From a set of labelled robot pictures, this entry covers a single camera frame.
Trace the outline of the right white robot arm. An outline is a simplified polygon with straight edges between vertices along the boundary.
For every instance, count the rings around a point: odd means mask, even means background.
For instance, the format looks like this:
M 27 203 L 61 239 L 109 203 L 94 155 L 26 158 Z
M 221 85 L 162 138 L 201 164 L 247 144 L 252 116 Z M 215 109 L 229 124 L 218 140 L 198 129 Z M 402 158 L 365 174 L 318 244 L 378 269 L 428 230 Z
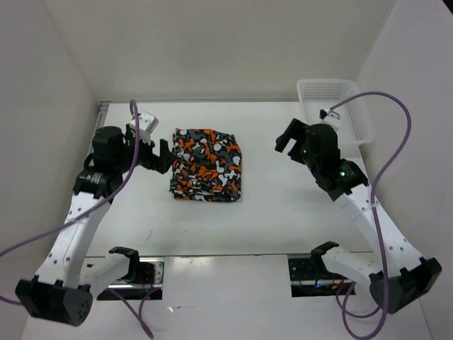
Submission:
M 341 157 L 335 130 L 294 118 L 276 139 L 276 151 L 283 152 L 290 140 L 295 141 L 290 159 L 307 167 L 318 187 L 348 215 L 381 261 L 368 261 L 336 242 L 326 242 L 311 251 L 312 273 L 317 278 L 331 273 L 349 278 L 391 315 L 428 293 L 442 272 L 439 261 L 424 257 L 372 197 L 365 173 Z

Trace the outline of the orange camouflage shorts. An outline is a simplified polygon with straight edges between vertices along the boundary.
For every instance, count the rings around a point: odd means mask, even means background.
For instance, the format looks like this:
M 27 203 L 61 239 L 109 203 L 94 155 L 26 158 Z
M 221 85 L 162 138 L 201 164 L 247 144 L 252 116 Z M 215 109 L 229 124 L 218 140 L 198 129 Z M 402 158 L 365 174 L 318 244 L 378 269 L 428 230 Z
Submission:
M 233 134 L 175 129 L 169 191 L 176 200 L 233 203 L 241 199 L 242 152 Z

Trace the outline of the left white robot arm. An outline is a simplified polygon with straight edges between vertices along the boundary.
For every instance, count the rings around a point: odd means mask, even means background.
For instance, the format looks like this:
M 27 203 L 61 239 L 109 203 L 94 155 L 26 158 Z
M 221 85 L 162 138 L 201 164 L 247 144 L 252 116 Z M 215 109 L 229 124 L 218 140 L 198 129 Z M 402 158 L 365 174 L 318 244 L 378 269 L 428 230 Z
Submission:
M 139 279 L 137 250 L 114 246 L 102 263 L 84 263 L 99 224 L 114 196 L 125 187 L 124 174 L 136 166 L 166 173 L 175 160 L 165 140 L 153 153 L 152 127 L 128 123 L 125 130 L 107 126 L 96 130 L 93 151 L 76 177 L 65 227 L 35 275 L 19 280 L 15 294 L 31 317 L 77 327 L 84 323 L 93 301 L 112 283 Z

